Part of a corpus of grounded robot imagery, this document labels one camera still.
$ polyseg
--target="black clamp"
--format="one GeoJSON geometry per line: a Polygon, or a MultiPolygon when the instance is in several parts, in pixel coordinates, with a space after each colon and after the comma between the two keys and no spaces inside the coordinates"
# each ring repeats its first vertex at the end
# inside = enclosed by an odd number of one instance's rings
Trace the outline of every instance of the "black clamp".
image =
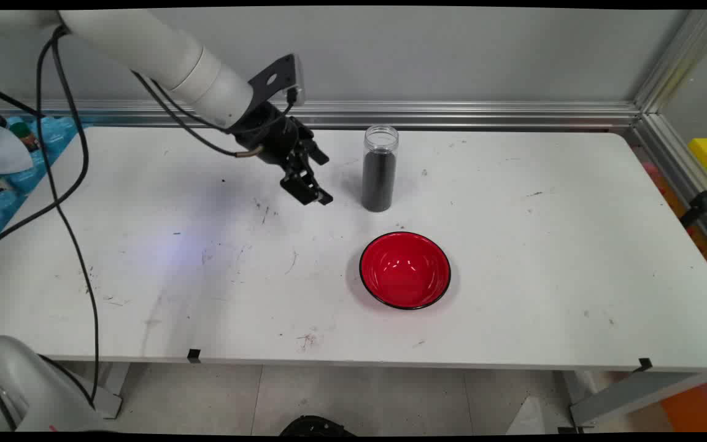
{"type": "Polygon", "coordinates": [[[681,216],[681,225],[685,229],[689,228],[701,216],[707,213],[707,190],[704,190],[695,196],[689,203],[689,210],[681,216]]]}

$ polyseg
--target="jar lid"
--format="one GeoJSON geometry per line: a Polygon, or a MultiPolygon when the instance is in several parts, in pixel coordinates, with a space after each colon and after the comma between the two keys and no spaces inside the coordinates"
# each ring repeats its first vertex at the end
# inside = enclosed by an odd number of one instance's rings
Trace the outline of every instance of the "jar lid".
{"type": "Polygon", "coordinates": [[[27,126],[26,123],[23,123],[23,121],[20,121],[18,123],[15,123],[14,125],[12,125],[10,127],[10,130],[18,138],[25,138],[31,134],[31,131],[29,130],[29,126],[27,126]]]}

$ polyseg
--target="black object on floor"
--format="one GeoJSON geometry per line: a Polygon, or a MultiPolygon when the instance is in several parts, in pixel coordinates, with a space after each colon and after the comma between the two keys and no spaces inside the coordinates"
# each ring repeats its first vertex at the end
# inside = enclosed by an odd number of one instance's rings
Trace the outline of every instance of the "black object on floor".
{"type": "Polygon", "coordinates": [[[302,416],[291,422],[280,436],[355,437],[342,425],[320,416],[302,416]]]}

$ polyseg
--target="cable connector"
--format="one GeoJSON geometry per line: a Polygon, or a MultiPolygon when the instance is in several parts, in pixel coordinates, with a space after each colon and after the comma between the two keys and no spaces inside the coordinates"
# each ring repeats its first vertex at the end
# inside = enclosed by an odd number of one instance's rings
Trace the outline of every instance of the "cable connector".
{"type": "Polygon", "coordinates": [[[287,90],[286,92],[286,101],[290,106],[292,106],[294,103],[296,103],[296,99],[299,97],[299,91],[296,86],[291,87],[291,89],[287,90]]]}

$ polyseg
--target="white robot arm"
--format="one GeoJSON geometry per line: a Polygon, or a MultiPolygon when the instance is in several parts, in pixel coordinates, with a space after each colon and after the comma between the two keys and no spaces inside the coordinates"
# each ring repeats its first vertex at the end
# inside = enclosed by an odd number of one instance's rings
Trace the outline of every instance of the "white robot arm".
{"type": "Polygon", "coordinates": [[[312,131],[296,118],[281,117],[268,101],[275,92],[292,89],[293,104],[302,104],[301,70],[294,55],[278,59],[248,82],[194,37],[174,31],[145,9],[0,10],[0,34],[59,25],[127,68],[154,79],[206,120],[230,131],[247,149],[263,146],[258,157],[283,168],[281,187],[302,204],[332,201],[309,167],[308,158],[320,165],[328,161],[312,140],[312,131]],[[285,121],[258,131],[273,118],[285,121]]]}

